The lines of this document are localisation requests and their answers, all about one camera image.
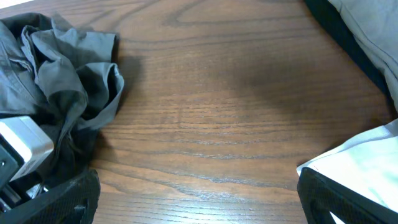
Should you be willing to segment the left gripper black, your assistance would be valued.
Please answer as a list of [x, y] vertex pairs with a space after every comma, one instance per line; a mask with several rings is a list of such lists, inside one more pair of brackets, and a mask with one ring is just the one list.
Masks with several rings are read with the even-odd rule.
[[44, 185], [36, 172], [12, 180], [23, 165], [23, 158], [6, 142], [1, 143], [1, 213], [36, 198]]

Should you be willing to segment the grey shorts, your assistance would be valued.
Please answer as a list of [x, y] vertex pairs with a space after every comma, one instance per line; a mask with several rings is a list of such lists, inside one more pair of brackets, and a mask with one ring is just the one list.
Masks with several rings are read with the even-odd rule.
[[38, 168], [45, 185], [86, 169], [99, 130], [116, 116], [124, 88], [113, 60], [116, 40], [60, 16], [1, 20], [1, 116], [30, 116], [53, 141]]

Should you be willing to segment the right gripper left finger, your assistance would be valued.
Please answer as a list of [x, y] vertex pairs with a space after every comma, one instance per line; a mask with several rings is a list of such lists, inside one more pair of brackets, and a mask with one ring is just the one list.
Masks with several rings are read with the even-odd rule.
[[100, 180], [95, 170], [86, 170], [1, 215], [1, 224], [91, 224], [100, 197]]

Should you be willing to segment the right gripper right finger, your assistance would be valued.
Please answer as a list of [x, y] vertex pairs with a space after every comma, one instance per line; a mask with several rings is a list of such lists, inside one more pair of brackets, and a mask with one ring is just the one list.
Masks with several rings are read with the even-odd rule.
[[333, 215], [343, 223], [394, 224], [394, 212], [321, 173], [305, 167], [302, 169], [297, 192], [310, 224], [334, 223]]

